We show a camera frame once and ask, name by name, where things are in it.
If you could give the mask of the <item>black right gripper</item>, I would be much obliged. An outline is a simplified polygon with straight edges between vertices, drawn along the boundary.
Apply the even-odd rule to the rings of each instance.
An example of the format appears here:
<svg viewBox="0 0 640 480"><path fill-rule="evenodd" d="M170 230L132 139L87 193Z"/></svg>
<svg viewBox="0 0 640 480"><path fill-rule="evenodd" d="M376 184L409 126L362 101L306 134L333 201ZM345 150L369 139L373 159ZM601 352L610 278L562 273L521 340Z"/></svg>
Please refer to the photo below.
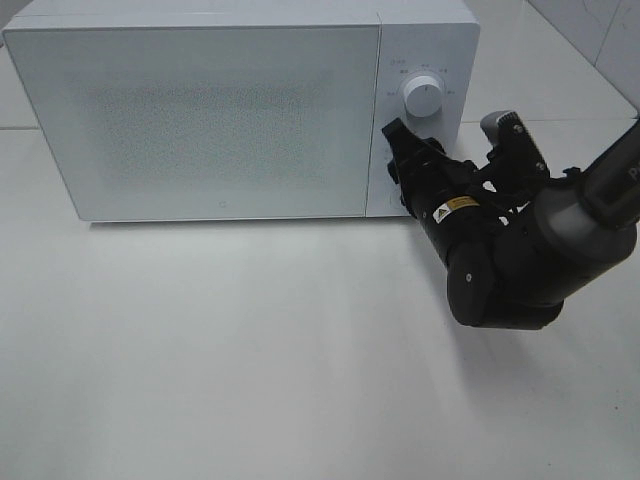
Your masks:
<svg viewBox="0 0 640 480"><path fill-rule="evenodd" d="M400 118L381 131L391 150L387 171L398 201L419 221L440 259L448 260L464 243L491 241L503 230L496 212L468 192L473 163L450 159L439 142L420 139Z"/></svg>

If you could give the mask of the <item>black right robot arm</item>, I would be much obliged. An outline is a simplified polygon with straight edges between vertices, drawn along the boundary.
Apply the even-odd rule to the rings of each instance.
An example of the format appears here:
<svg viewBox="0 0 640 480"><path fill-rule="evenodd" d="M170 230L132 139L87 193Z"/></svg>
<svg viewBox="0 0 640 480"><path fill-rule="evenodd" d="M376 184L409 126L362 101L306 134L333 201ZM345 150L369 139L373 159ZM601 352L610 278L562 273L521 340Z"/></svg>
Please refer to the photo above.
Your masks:
<svg viewBox="0 0 640 480"><path fill-rule="evenodd" d="M538 330L567 297L628 258L639 221L639 130L585 169L559 177L519 115L481 121L487 164L448 157L401 121L383 136L387 169L446 271L455 320L469 327Z"/></svg>

